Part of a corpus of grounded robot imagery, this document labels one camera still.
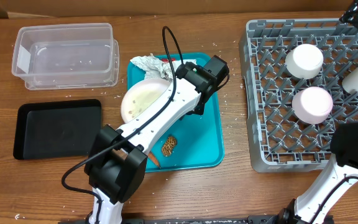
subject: blue tray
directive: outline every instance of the blue tray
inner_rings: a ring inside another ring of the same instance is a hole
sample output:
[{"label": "blue tray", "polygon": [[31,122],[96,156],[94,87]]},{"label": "blue tray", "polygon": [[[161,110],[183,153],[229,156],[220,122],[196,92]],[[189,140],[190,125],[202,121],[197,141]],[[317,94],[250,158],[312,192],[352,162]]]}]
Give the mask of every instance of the blue tray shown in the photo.
[{"label": "blue tray", "polygon": [[[178,54],[171,55],[180,60]],[[210,57],[204,53],[183,54],[183,59],[196,59],[197,64],[204,66]],[[145,72],[134,64],[127,68],[128,89],[144,79]],[[163,156],[161,147],[172,135],[178,140],[169,157]],[[155,143],[153,154],[160,162],[161,169],[147,161],[146,172],[160,172],[181,169],[214,167],[219,165],[224,157],[223,134],[221,117],[219,114],[218,96],[215,93],[205,104],[204,115],[186,115],[177,121]]]}]

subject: dish rack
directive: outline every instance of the dish rack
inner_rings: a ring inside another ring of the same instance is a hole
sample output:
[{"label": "dish rack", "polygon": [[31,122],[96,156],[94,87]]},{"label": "dish rack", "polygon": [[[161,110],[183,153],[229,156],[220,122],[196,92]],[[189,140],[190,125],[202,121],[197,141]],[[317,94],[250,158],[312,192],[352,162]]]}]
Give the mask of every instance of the dish rack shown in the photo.
[{"label": "dish rack", "polygon": [[[287,53],[300,44],[323,52],[322,69],[309,80],[293,78],[285,65]],[[341,87],[343,77],[358,67],[358,30],[338,19],[252,20],[239,50],[252,167],[257,172],[323,169],[337,126],[358,121],[357,93]],[[333,98],[333,110],[321,124],[302,123],[291,107],[293,96],[310,86]]]}]

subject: wooden tabletop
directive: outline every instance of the wooden tabletop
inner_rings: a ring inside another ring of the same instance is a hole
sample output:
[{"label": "wooden tabletop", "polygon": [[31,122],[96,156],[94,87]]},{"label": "wooden tabletop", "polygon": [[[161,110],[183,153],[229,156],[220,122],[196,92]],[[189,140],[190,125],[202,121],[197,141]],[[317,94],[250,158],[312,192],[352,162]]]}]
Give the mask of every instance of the wooden tabletop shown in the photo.
[{"label": "wooden tabletop", "polygon": [[[218,218],[277,214],[291,199],[303,194],[319,171],[256,173],[250,166],[246,129],[246,95],[241,79],[238,41],[251,19],[330,18],[342,12],[283,12],[209,14],[194,16],[74,17],[61,19],[0,20],[0,223],[56,223],[83,219],[93,198],[71,192],[60,184],[63,173],[84,157],[18,161],[12,156],[16,116],[25,103],[99,99],[103,123],[117,128],[126,92],[126,67],[132,57],[164,54],[161,29],[169,26],[182,52],[220,55],[232,70],[231,81],[218,92],[225,156],[209,169],[146,174],[143,184],[125,203],[124,217]],[[30,91],[11,73],[17,32],[24,26],[108,22],[119,43],[119,83],[112,88]],[[90,189],[83,169],[68,183]],[[331,210],[336,223],[358,223],[358,184]]]}]

